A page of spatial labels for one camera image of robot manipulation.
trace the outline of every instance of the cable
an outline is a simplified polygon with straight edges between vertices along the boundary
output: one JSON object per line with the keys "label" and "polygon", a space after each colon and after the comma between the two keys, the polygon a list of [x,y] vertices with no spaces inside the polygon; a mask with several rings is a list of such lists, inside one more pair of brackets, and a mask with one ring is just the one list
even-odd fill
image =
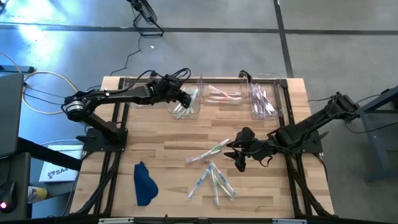
{"label": "cable", "polygon": [[244,155],[253,155],[253,154],[259,152],[260,150],[263,150],[263,148],[260,148],[260,149],[254,151],[254,152],[243,152],[242,150],[237,150],[237,149],[234,148],[234,146],[235,146],[237,143],[241,144],[241,143],[246,143],[246,142],[237,141],[237,142],[234,142],[234,143],[231,145],[231,149],[232,149],[232,150],[234,150],[235,152],[240,152],[241,154],[244,154]]}
{"label": "cable", "polygon": [[[57,73],[55,73],[55,72],[38,71],[38,72],[30,73],[30,74],[28,74],[28,75],[25,76],[24,81],[26,81],[28,78],[30,78],[30,77],[32,77],[32,76],[34,76],[34,75],[37,75],[37,74],[46,74],[46,73],[47,73],[47,74],[51,74],[51,75],[55,75],[55,76],[58,76],[58,77],[64,79],[64,80],[74,89],[75,92],[78,91],[77,88],[74,86],[74,84],[73,84],[71,81],[69,81],[69,80],[68,80],[67,78],[65,78],[64,76],[62,76],[62,75],[60,75],[60,74],[57,74]],[[37,109],[31,107],[31,105],[28,104],[28,103],[26,102],[25,96],[24,96],[24,95],[22,95],[22,101],[25,103],[25,105],[26,105],[28,108],[30,108],[30,109],[32,109],[32,110],[38,112],[38,113],[42,113],[42,114],[60,114],[60,113],[63,113],[63,112],[64,112],[64,111],[58,111],[58,112],[45,112],[45,111],[39,111],[39,110],[37,110]]]}
{"label": "cable", "polygon": [[392,125],[394,125],[394,124],[398,124],[398,122],[394,122],[394,123],[391,123],[391,124],[387,124],[387,125],[384,125],[384,126],[381,126],[381,127],[378,127],[378,128],[375,128],[375,129],[372,129],[372,130],[369,130],[369,131],[352,131],[348,126],[347,126],[347,122],[344,122],[344,124],[346,125],[346,128],[348,129],[348,131],[350,131],[350,132],[352,132],[352,133],[354,133],[354,134],[363,134],[363,133],[368,133],[368,132],[372,132],[372,131],[377,131],[377,130],[380,130],[380,129],[382,129],[382,128],[386,128],[386,127],[389,127],[389,126],[392,126]]}
{"label": "cable", "polygon": [[235,147],[234,147],[235,144],[242,144],[242,143],[245,143],[245,142],[243,142],[243,141],[234,142],[234,143],[231,145],[231,149],[234,150],[234,151],[236,151],[236,152],[242,153],[242,154],[244,154],[244,155],[253,155],[253,154],[255,154],[255,153],[259,152],[260,150],[263,150],[264,148],[267,148],[267,147],[275,147],[275,148],[279,148],[279,149],[286,150],[286,151],[288,151],[289,153],[293,153],[290,149],[287,149],[287,148],[282,147],[282,146],[276,146],[276,145],[268,145],[268,146],[266,146],[266,147],[262,147],[262,148],[260,148],[260,149],[258,149],[258,150],[256,150],[256,151],[254,151],[254,152],[243,152],[242,150],[237,150],[237,149],[235,149]]}
{"label": "cable", "polygon": [[[124,88],[124,89],[122,89],[122,90],[117,90],[117,91],[108,91],[107,93],[109,93],[109,94],[117,94],[117,93],[123,93],[123,92],[125,92],[125,91],[128,91],[128,89],[130,89],[132,86],[134,86],[134,84],[136,84],[136,83],[138,82],[138,80],[139,80],[143,75],[145,75],[145,74],[148,73],[148,72],[154,72],[154,71],[153,71],[153,70],[146,70],[146,71],[144,71],[144,73],[142,73],[141,75],[139,75],[139,76],[137,77],[136,81],[133,82],[133,83],[132,83],[130,86],[128,86],[127,88]],[[76,99],[70,100],[70,101],[64,103],[64,104],[61,106],[61,110],[62,110],[64,113],[66,113],[66,111],[63,109],[63,107],[64,107],[65,105],[69,104],[71,101],[81,100],[81,99],[84,99],[84,98],[87,98],[87,97],[98,96],[98,95],[103,95],[103,94],[104,94],[104,93],[90,93],[89,95],[81,96],[81,97],[78,97],[78,98],[76,98]]]}
{"label": "cable", "polygon": [[22,72],[21,72],[19,66],[17,65],[17,63],[15,63],[15,61],[13,61],[13,59],[11,59],[10,57],[8,57],[6,54],[4,54],[4,53],[2,53],[2,52],[0,52],[0,54],[3,55],[3,56],[5,56],[6,58],[8,58],[8,60],[10,60],[10,61],[15,65],[15,67],[17,67],[18,72],[22,74]]}
{"label": "cable", "polygon": [[138,38],[138,50],[135,51],[135,52],[133,52],[133,53],[131,53],[131,54],[129,54],[129,55],[127,56],[126,63],[124,64],[124,67],[123,67],[123,68],[120,68],[120,69],[117,69],[117,70],[111,72],[111,73],[109,74],[109,76],[112,76],[113,73],[120,72],[121,70],[127,69],[127,64],[129,63],[129,58],[130,58],[130,56],[133,56],[133,55],[135,55],[136,53],[138,53],[138,52],[141,51],[141,45],[140,45],[141,37],[142,37],[142,36],[140,36],[140,37]]}
{"label": "cable", "polygon": [[29,95],[29,94],[27,94],[27,93],[22,93],[22,94],[23,94],[23,95],[27,95],[27,96],[32,97],[32,98],[35,98],[35,99],[38,99],[38,100],[41,100],[41,101],[44,101],[44,102],[46,102],[46,103],[51,103],[51,104],[53,104],[53,105],[62,105],[61,103],[54,103],[54,102],[51,102],[51,101],[43,100],[43,99],[41,99],[41,98],[39,98],[39,97],[32,96],[32,95]]}
{"label": "cable", "polygon": [[367,100],[367,99],[372,98],[372,97],[375,97],[375,96],[380,96],[380,94],[376,94],[376,95],[371,95],[371,96],[365,97],[365,98],[363,98],[362,100],[357,101],[356,103],[362,102],[362,101],[364,101],[364,100]]}
{"label": "cable", "polygon": [[307,140],[308,135],[310,134],[310,130],[311,130],[315,125],[317,125],[319,121],[321,121],[326,115],[328,115],[328,114],[331,112],[331,110],[333,109],[333,105],[334,105],[335,103],[336,103],[336,98],[332,96],[331,104],[330,104],[330,109],[328,110],[328,112],[326,112],[324,115],[320,116],[320,117],[314,122],[314,124],[311,125],[311,128],[308,128],[307,130],[305,130],[305,131],[303,132],[303,133],[305,133],[305,136],[304,136],[304,138],[303,138],[303,141],[302,141],[301,146],[300,146],[300,148],[298,149],[297,153],[301,153],[301,152],[302,152],[302,149],[303,149],[303,147],[304,147],[304,143],[305,143],[305,141]]}
{"label": "cable", "polygon": [[86,91],[88,91],[88,90],[90,90],[92,88],[96,88],[96,87],[101,87],[101,85],[95,85],[95,86],[88,87]]}
{"label": "cable", "polygon": [[191,73],[192,73],[192,72],[191,72],[191,70],[190,70],[189,68],[182,68],[182,69],[176,71],[176,72],[173,74],[173,76],[175,76],[175,77],[177,77],[177,78],[182,78],[182,77],[184,77],[186,74],[189,74],[188,77],[187,77],[186,79],[180,81],[180,82],[185,82],[185,81],[187,81],[187,80],[191,77]]}
{"label": "cable", "polygon": [[36,89],[33,89],[32,87],[29,87],[29,86],[24,86],[24,87],[28,88],[28,89],[31,89],[31,90],[34,90],[34,91],[37,91],[37,92],[40,92],[40,93],[45,93],[45,94],[48,94],[48,95],[51,95],[51,96],[56,96],[56,97],[59,97],[59,98],[65,98],[64,96],[60,96],[60,95],[56,95],[56,94],[52,94],[52,93],[47,93],[47,92],[41,91],[41,90],[36,90]]}
{"label": "cable", "polygon": [[74,181],[74,183],[73,183],[73,185],[72,185],[72,189],[71,189],[70,194],[69,194],[69,197],[68,197],[67,205],[65,206],[65,209],[64,209],[63,212],[62,212],[62,216],[65,216],[65,214],[67,213],[69,204],[70,204],[71,199],[72,199],[73,190],[75,189],[75,186],[76,186],[76,184],[77,184],[77,180],[78,180],[78,178],[79,178],[79,175],[80,175],[80,172],[77,172],[75,181]]}
{"label": "cable", "polygon": [[319,161],[322,163],[323,169],[325,170],[326,181],[329,182],[329,179],[328,179],[328,170],[326,169],[325,162],[323,161],[323,159],[322,159],[318,154],[313,153],[313,155],[314,155],[315,157],[317,157],[317,158],[319,159]]}
{"label": "cable", "polygon": [[[0,52],[0,54],[3,55],[3,56],[5,56],[6,58],[8,58],[8,59],[15,65],[15,67],[16,67],[17,70],[18,70],[18,72],[22,74],[22,72],[21,72],[19,66],[17,65],[17,63],[15,63],[15,61],[13,61],[13,59],[11,59],[10,57],[8,57],[6,54],[4,54],[4,53],[2,53],[2,52]],[[70,81],[69,81],[67,78],[65,78],[64,76],[59,75],[59,74],[54,73],[54,72],[48,72],[48,71],[38,71],[38,72],[34,72],[34,73],[31,73],[31,74],[26,75],[26,76],[24,77],[24,82],[25,82],[29,77],[31,77],[31,76],[33,76],[33,75],[36,75],[36,74],[40,74],[40,73],[48,73],[48,74],[56,75],[56,76],[58,76],[58,77],[60,77],[60,78],[63,78],[63,79],[64,79],[65,81],[67,81],[67,83],[69,83],[69,85],[72,86],[72,88],[77,92],[77,89],[75,88],[74,84],[72,84],[72,82],[70,82]],[[23,94],[22,94],[22,101],[23,101],[23,102],[25,103],[25,105],[26,105],[28,108],[30,108],[31,110],[36,111],[36,112],[38,112],[38,113],[42,113],[42,114],[59,114],[59,113],[62,113],[62,112],[63,112],[63,111],[58,111],[58,112],[44,112],[44,111],[39,111],[39,110],[33,108],[33,107],[32,107],[30,104],[28,104],[28,103],[26,102],[26,100],[25,100],[25,91],[26,91],[26,89],[22,91],[22,93],[23,93]]]}
{"label": "cable", "polygon": [[40,144],[40,145],[41,145],[41,146],[44,146],[44,145],[46,145],[46,144],[57,143],[57,142],[65,142],[65,141],[78,141],[78,142],[80,142],[80,141],[77,140],[77,139],[63,139],[63,140],[55,140],[55,141],[45,142],[45,143],[42,143],[42,144]]}
{"label": "cable", "polygon": [[330,100],[330,99],[331,99],[331,97],[328,97],[328,98],[323,98],[323,99],[319,99],[319,100],[308,100],[308,102],[312,102],[312,101],[320,102],[320,101],[325,101],[325,100]]}

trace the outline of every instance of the clear plastic bin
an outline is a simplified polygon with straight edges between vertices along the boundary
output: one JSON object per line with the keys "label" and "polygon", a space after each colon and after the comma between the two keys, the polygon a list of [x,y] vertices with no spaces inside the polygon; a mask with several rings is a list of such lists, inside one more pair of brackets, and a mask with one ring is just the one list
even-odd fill
{"label": "clear plastic bin", "polygon": [[242,105],[250,96],[250,84],[245,75],[233,83],[212,82],[211,78],[203,84],[203,101],[206,105]]}
{"label": "clear plastic bin", "polygon": [[276,118],[287,111],[281,77],[277,73],[262,73],[251,82],[252,119]]}
{"label": "clear plastic bin", "polygon": [[180,102],[170,102],[167,110],[175,119],[198,119],[201,104],[202,79],[197,78],[197,82],[186,82],[181,86],[181,90],[191,95],[190,107],[185,109]]}

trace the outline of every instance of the blue cloth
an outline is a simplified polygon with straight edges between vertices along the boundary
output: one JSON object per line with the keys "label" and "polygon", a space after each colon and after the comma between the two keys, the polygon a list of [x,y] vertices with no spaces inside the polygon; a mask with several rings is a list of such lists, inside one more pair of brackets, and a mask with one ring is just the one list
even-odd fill
{"label": "blue cloth", "polygon": [[138,206],[147,206],[159,193],[159,189],[154,180],[149,177],[149,171],[143,162],[135,165],[134,184],[136,185]]}

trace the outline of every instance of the gray floor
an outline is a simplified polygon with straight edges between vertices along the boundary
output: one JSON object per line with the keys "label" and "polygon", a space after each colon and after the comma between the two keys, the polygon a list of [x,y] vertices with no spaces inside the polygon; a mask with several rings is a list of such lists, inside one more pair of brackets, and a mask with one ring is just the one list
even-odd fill
{"label": "gray floor", "polygon": [[[149,0],[164,27],[277,29],[272,0]],[[280,0],[286,29],[397,30],[398,3],[393,0]],[[1,23],[131,27],[126,1],[9,0]],[[42,31],[32,26],[0,30],[0,51],[20,65],[50,70],[68,77],[79,89],[101,83],[123,67],[126,55],[138,49],[136,32]],[[305,80],[308,97],[328,97],[336,91],[353,100],[380,93],[398,84],[398,35],[287,35],[294,77]],[[141,39],[142,52],[117,75],[137,75],[147,69],[171,73],[182,67],[206,76],[236,76],[239,70],[286,77],[279,34],[169,32],[164,38]],[[9,62],[0,58],[0,64]],[[33,87],[70,95],[58,78],[38,75]],[[36,108],[58,107],[29,99]],[[313,112],[323,103],[311,103]],[[360,122],[352,129],[362,130]],[[340,121],[322,128],[329,187],[337,215],[346,218],[397,222],[398,181],[365,184],[374,167],[374,154],[364,134],[352,134]],[[63,114],[38,114],[22,106],[20,136],[42,143],[73,139],[83,126]],[[34,161],[32,170],[40,170]],[[34,217],[60,215],[66,196],[34,205]]]}

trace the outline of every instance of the wooden tabletop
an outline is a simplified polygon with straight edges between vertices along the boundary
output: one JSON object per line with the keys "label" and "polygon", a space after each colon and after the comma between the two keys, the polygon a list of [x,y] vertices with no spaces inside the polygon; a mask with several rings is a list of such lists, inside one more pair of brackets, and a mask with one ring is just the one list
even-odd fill
{"label": "wooden tabletop", "polygon": [[[120,77],[104,77],[102,88],[117,89]],[[304,81],[288,79],[289,94],[295,122],[311,115]],[[129,137],[122,154],[114,193],[113,217],[217,217],[217,218],[288,218],[293,217],[289,180],[283,155],[276,155],[269,167],[246,159],[246,171],[239,172],[234,161],[222,153],[208,160],[186,165],[188,158],[198,156],[226,138],[235,139],[243,127],[250,127],[258,139],[279,127],[276,119],[252,120],[249,104],[240,107],[201,105],[196,120],[175,120],[166,109],[131,109],[127,128]],[[111,120],[113,105],[101,105],[96,114]],[[120,107],[119,119],[123,110]],[[225,147],[224,152],[231,151]],[[100,179],[103,152],[95,152],[83,161],[71,212],[77,211],[89,199]],[[134,165],[143,161],[159,194],[146,207],[138,207],[134,190]],[[235,189],[232,202],[223,192],[220,205],[214,205],[210,179],[206,179],[191,200],[188,192],[203,175],[209,161],[214,161]],[[307,185],[327,211],[333,213],[323,166],[311,154],[303,155]],[[104,209],[108,187],[104,191]],[[300,208],[304,211],[301,191]]]}

